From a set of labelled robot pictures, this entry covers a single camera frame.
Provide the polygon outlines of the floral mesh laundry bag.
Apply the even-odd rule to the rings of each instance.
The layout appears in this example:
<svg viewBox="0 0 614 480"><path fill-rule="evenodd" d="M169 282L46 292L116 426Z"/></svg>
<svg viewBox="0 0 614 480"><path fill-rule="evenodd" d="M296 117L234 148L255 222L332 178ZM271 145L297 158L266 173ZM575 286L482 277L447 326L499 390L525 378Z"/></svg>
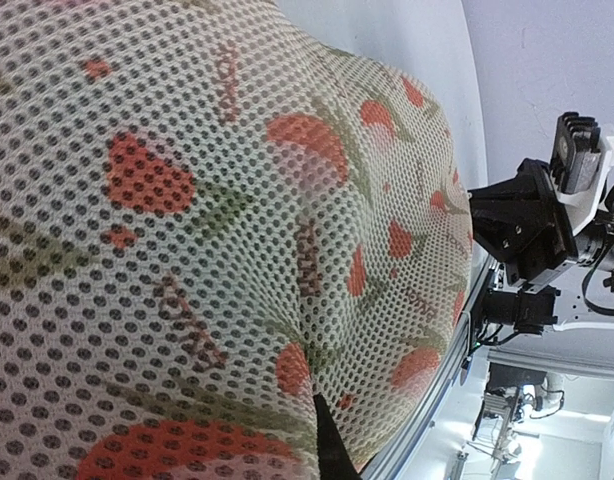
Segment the floral mesh laundry bag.
<svg viewBox="0 0 614 480"><path fill-rule="evenodd" d="M272 1L0 1L0 479L320 479L469 287L429 89Z"/></svg>

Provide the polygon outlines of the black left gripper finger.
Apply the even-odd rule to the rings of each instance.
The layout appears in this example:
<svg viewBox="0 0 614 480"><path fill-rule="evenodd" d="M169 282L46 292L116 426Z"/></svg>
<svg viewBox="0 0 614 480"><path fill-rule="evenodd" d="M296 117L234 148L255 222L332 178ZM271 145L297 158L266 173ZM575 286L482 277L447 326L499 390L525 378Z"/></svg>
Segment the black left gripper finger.
<svg viewBox="0 0 614 480"><path fill-rule="evenodd" d="M325 398L313 397L317 414L317 454L321 480L359 480Z"/></svg>

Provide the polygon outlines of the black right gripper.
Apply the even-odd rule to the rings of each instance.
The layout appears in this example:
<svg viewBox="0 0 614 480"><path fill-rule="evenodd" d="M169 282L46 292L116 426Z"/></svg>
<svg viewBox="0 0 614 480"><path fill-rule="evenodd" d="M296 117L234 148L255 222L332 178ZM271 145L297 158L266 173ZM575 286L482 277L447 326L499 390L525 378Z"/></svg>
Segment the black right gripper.
<svg viewBox="0 0 614 480"><path fill-rule="evenodd" d="M503 345L543 334L557 324L552 282L573 266L586 268L582 286L597 272L614 295L614 186L602 189L590 224L574 233L548 178L546 163L526 159L514 178L472 191L473 234L503 269L507 290L488 273L471 310L475 345Z"/></svg>

